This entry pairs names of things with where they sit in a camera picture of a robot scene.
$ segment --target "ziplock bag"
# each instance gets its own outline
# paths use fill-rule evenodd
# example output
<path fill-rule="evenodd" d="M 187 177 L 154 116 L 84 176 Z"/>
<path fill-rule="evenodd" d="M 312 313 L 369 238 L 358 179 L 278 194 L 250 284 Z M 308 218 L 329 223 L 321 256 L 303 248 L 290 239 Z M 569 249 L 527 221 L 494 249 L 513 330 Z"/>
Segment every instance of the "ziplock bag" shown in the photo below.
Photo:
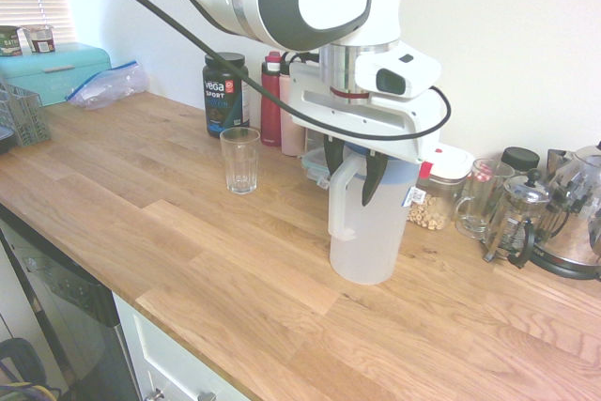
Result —
<path fill-rule="evenodd" d="M 65 100 L 86 110 L 96 110 L 134 93 L 146 91 L 148 76 L 137 61 L 93 75 Z"/>

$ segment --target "drinking glass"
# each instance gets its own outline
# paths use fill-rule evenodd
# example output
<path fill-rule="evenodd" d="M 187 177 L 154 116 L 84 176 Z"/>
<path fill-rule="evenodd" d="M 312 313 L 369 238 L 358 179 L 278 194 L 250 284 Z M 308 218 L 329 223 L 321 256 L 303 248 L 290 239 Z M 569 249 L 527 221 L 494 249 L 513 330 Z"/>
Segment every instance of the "drinking glass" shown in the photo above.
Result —
<path fill-rule="evenodd" d="M 219 135 L 230 192 L 246 194 L 256 188 L 260 134 L 248 127 L 226 129 Z"/>
<path fill-rule="evenodd" d="M 465 215 L 455 222 L 459 232 L 473 239 L 484 238 L 486 225 L 501 199 L 503 183 L 515 173 L 511 166 L 497 160 L 481 159 L 473 163 L 468 195 L 455 205 L 456 214 L 467 203 Z"/>

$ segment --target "white plastic jug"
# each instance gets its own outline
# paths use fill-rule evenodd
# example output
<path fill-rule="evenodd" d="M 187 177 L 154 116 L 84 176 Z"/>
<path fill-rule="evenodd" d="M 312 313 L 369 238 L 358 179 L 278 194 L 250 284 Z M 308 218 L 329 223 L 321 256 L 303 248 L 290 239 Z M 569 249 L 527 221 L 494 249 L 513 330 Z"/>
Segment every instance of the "white plastic jug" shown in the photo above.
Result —
<path fill-rule="evenodd" d="M 331 177 L 328 230 L 334 270 L 356 284 L 373 285 L 393 274 L 409 214 L 409 206 L 403 204 L 420 166 L 390 158 L 374 197 L 364 207 L 366 167 L 364 155 L 347 149 L 345 161 Z"/>

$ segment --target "dishwasher door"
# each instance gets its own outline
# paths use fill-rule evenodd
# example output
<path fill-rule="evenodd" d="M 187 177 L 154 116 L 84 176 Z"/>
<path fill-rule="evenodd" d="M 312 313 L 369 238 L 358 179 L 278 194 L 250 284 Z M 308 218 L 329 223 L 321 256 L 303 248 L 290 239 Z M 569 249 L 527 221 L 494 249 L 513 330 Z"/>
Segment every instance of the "dishwasher door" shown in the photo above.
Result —
<path fill-rule="evenodd" d="M 140 400 L 111 291 L 26 224 L 3 220 L 13 266 L 47 318 L 42 330 L 68 368 L 73 399 Z"/>

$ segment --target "drawer handle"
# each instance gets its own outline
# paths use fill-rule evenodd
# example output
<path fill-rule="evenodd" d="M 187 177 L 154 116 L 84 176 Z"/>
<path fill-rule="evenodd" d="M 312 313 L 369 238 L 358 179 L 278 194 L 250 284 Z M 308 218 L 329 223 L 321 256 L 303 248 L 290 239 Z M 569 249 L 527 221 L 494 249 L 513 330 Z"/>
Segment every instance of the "drawer handle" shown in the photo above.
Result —
<path fill-rule="evenodd" d="M 144 401 L 157 401 L 157 399 L 159 398 L 164 398 L 165 395 L 162 394 L 162 390 L 161 389 L 155 389 L 154 394 L 147 396 L 146 398 L 144 398 Z"/>
<path fill-rule="evenodd" d="M 60 70 L 67 70 L 67 69 L 75 69 L 75 67 L 73 65 L 66 65 L 66 66 L 57 66 L 56 68 L 46 68 L 46 69 L 42 69 L 44 72 L 48 73 L 48 72 L 59 72 Z"/>
<path fill-rule="evenodd" d="M 217 401 L 215 393 L 205 393 L 198 396 L 198 401 Z"/>

